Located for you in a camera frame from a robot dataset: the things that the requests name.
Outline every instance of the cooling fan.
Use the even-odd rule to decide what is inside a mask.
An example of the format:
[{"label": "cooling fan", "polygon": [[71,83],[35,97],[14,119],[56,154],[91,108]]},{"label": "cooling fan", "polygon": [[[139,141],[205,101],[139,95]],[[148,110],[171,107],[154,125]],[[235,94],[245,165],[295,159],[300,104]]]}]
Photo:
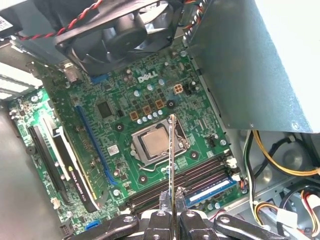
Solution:
[{"label": "cooling fan", "polygon": [[107,0],[55,45],[90,76],[105,74],[171,45],[182,7],[181,0]]}]

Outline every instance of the metal panel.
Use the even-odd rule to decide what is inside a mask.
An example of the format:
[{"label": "metal panel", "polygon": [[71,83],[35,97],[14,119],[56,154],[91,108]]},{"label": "metal panel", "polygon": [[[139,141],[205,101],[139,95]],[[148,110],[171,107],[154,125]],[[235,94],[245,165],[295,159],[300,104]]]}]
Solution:
[{"label": "metal panel", "polygon": [[61,240],[56,211],[4,110],[0,135],[0,239]]},{"label": "metal panel", "polygon": [[320,132],[317,2],[209,1],[190,51],[227,128]]}]

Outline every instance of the blue ram stick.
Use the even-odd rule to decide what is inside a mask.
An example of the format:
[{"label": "blue ram stick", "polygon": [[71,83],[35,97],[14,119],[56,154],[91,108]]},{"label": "blue ram stick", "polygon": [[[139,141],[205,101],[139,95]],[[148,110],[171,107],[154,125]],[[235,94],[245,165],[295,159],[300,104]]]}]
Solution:
[{"label": "blue ram stick", "polygon": [[84,124],[85,130],[88,133],[89,138],[91,139],[91,142],[93,144],[93,147],[94,147],[95,151],[97,152],[98,157],[101,160],[101,163],[103,165],[104,173],[105,173],[106,177],[109,179],[109,182],[112,185],[117,185],[117,182],[115,181],[113,176],[110,174],[110,170],[109,170],[109,167],[107,165],[107,160],[106,160],[103,152],[101,151],[99,143],[98,143],[98,141],[97,141],[97,139],[96,139],[96,137],[94,135],[94,132],[91,129],[91,126],[90,126],[90,124],[89,124],[89,122],[87,120],[87,117],[85,115],[84,109],[82,108],[82,106],[75,106],[75,109],[78,112],[78,114],[80,115],[80,118],[81,118],[81,120],[82,120],[82,122]]},{"label": "blue ram stick", "polygon": [[232,180],[230,177],[226,177],[223,180],[210,184],[192,194],[187,195],[185,197],[186,205],[190,208],[208,198],[213,197],[214,195],[222,193],[236,184],[236,181]]}]

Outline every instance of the yellow wire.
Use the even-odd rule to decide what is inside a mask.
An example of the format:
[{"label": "yellow wire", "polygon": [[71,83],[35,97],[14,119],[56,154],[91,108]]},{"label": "yellow wire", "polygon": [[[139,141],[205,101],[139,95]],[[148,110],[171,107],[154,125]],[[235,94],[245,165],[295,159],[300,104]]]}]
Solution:
[{"label": "yellow wire", "polygon": [[256,217],[256,219],[258,220],[260,225],[263,225],[263,222],[259,219],[258,217],[258,212],[260,211],[260,209],[264,208],[264,207],[269,207],[269,208],[273,208],[275,210],[278,210],[278,207],[269,203],[269,202],[263,202],[263,203],[259,203],[257,205],[255,205],[254,207],[254,215]]},{"label": "yellow wire", "polygon": [[313,176],[313,175],[318,174],[318,171],[316,169],[309,170],[309,171],[296,171],[296,170],[288,169],[288,168],[286,168],[284,166],[279,165],[275,160],[273,160],[273,158],[269,155],[268,151],[264,147],[264,145],[263,145],[263,143],[262,143],[262,141],[261,141],[261,139],[259,137],[258,131],[254,130],[253,131],[253,135],[254,135],[256,143],[258,144],[259,148],[261,149],[261,151],[263,152],[265,157],[271,163],[273,163],[277,168],[281,169],[285,173],[290,174],[290,175],[295,175],[295,176],[304,176],[304,177]]}]

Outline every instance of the label sticker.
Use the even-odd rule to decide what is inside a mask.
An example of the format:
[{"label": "label sticker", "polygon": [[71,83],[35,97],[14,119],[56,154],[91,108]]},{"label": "label sticker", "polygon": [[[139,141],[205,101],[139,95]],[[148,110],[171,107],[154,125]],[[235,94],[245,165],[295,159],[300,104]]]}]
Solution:
[{"label": "label sticker", "polygon": [[0,32],[13,27],[13,25],[0,16]]}]

